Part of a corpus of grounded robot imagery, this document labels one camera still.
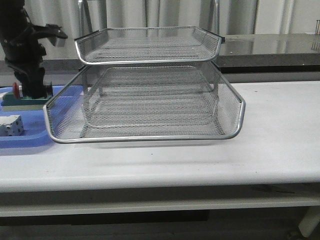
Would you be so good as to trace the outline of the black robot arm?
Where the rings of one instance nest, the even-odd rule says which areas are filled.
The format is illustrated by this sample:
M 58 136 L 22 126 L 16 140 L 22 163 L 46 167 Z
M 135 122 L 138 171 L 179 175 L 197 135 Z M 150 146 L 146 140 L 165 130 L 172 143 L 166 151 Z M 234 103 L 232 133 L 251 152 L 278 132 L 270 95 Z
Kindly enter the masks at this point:
M 23 0 L 0 2 L 0 44 L 5 63 L 21 83 L 22 93 L 13 85 L 15 97 L 47 98 L 52 94 L 52 86 L 44 84 L 45 68 L 41 63 L 47 53 L 39 39 L 48 39 L 57 46 L 58 41 L 65 41 L 68 36 L 56 24 L 33 24 L 24 6 Z

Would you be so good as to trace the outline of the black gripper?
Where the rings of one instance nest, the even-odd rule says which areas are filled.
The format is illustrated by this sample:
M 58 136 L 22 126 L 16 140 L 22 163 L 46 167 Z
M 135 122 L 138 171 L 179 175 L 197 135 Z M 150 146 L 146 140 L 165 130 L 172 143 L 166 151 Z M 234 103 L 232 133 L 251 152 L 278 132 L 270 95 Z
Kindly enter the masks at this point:
M 28 23 L 23 27 L 4 28 L 5 63 L 13 69 L 14 76 L 27 88 L 44 84 L 45 68 L 41 66 L 45 47 L 38 42 L 47 38 L 53 46 L 62 47 L 68 36 L 56 24 L 45 26 Z

